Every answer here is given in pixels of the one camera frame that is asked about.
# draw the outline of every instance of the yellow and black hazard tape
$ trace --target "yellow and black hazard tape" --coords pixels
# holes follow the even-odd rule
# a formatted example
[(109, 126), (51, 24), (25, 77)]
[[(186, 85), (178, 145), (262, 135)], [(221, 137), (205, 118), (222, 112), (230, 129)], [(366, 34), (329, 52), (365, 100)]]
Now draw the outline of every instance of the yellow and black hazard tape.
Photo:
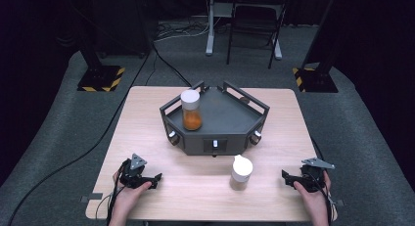
[[(305, 68), (305, 70), (314, 71), (315, 69), (314, 68)], [(296, 78), (296, 82), (297, 82), (297, 86), (299, 87), (299, 90), (301, 92), (306, 92), (305, 88), (304, 88), (303, 80), (302, 80), (302, 78), (299, 74), (299, 69), (298, 68), (293, 68), (293, 73), (294, 73), (294, 77)]]
[(119, 85), (121, 81), (122, 74), (125, 72), (125, 68), (120, 68), (118, 73), (116, 74), (115, 80), (113, 81), (112, 85), (109, 87), (92, 87), (92, 86), (83, 86), (79, 87), (79, 91), (88, 91), (88, 92), (98, 92), (98, 91), (105, 91), (110, 92), (114, 91), (116, 87)]

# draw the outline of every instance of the gray carpet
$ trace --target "gray carpet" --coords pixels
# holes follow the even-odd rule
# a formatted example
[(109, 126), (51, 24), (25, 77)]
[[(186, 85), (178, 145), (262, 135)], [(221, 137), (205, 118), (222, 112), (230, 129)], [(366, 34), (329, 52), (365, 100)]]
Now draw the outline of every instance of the gray carpet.
[[(211, 57), (205, 55), (206, 34), (171, 38), (155, 45), (161, 56), (191, 83), (204, 80), (207, 85), (215, 86), (230, 80), (239, 87), (290, 88), (296, 92), (311, 137), (325, 160), (337, 167), (330, 172), (332, 195), (344, 200), (346, 206), (339, 208), (339, 219), (333, 225), (414, 225), (414, 192), (353, 84), (333, 68), (330, 74), (339, 93), (301, 93), (297, 88), (292, 68), (301, 65), (316, 30), (316, 27), (284, 27), (280, 35), (283, 60), (274, 61), (272, 69), (267, 68), (269, 52), (262, 47), (266, 39), (263, 44), (245, 36), (235, 39), (239, 47), (232, 49), (229, 66), (225, 64), (227, 34), (215, 35)], [(135, 56), (108, 56), (101, 61), (104, 65), (126, 68), (121, 83), (111, 93), (76, 91), (86, 64), (81, 54), (72, 56), (41, 129), (0, 188), (0, 225), (7, 225), (13, 210), (36, 183), (100, 141), (131, 84), (145, 85), (148, 80), (147, 85), (151, 86), (186, 86), (156, 58), (154, 51), (146, 63)], [(79, 200), (93, 190), (116, 121), (117, 116), (109, 132), (88, 155), (48, 178), (28, 196), (13, 225), (105, 225), (104, 221), (86, 218), (86, 204)], [(141, 225), (141, 222), (128, 224)]]

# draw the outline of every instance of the white lid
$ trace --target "white lid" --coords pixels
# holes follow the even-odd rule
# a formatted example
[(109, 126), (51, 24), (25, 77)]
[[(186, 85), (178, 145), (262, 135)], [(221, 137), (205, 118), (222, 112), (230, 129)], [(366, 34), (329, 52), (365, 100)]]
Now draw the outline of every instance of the white lid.
[(235, 161), (233, 163), (233, 173), (234, 178), (240, 182), (244, 181), (247, 177), (251, 175), (254, 170), (253, 163), (240, 155), (235, 156)]
[(192, 111), (198, 108), (199, 106), (199, 98), (201, 95), (199, 95), (199, 92), (189, 89), (180, 95), (181, 104), (183, 109)]

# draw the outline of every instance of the human hand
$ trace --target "human hand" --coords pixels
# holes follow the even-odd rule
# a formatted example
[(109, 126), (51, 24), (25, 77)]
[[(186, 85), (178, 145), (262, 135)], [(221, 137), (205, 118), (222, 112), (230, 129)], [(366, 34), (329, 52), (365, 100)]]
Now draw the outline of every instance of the human hand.
[[(114, 182), (116, 181), (116, 177), (118, 175), (118, 172), (116, 172), (113, 175)], [(120, 192), (118, 192), (116, 196), (110, 226), (125, 225), (128, 213), (137, 204), (137, 201), (140, 198), (141, 194), (152, 186), (152, 182), (146, 182), (136, 189), (126, 188), (119, 181), (117, 183), (117, 186), (121, 190)]]
[[(327, 171), (324, 171), (324, 181), (326, 182), (326, 188), (323, 188), (323, 191), (326, 195), (329, 195), (331, 181)], [(312, 224), (314, 226), (326, 226), (329, 225), (328, 221), (328, 212), (326, 197), (320, 192), (308, 193), (303, 185), (299, 182), (294, 182), (294, 187), (299, 191), (304, 202), (305, 209), (311, 217)]]

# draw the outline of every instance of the wooden table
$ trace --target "wooden table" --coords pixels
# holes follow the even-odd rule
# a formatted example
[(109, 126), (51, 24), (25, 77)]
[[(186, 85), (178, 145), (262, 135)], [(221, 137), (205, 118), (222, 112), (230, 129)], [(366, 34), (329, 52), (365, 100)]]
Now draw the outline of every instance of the wooden table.
[[(281, 177), (281, 169), (300, 175), (301, 161), (316, 157), (295, 93), (289, 89), (243, 89), (268, 105), (270, 111), (262, 140), (243, 153), (254, 164), (248, 187), (235, 191), (229, 185), (234, 157), (186, 156), (165, 136), (160, 107), (185, 89), (131, 88), (93, 193), (108, 195), (114, 187), (113, 174), (135, 153), (148, 162), (143, 176), (162, 173), (162, 180), (156, 190), (142, 195), (129, 218), (309, 220), (299, 193), (285, 185)], [(89, 201), (87, 217), (95, 218), (100, 201)], [(101, 204), (97, 216), (107, 217), (107, 201)]]

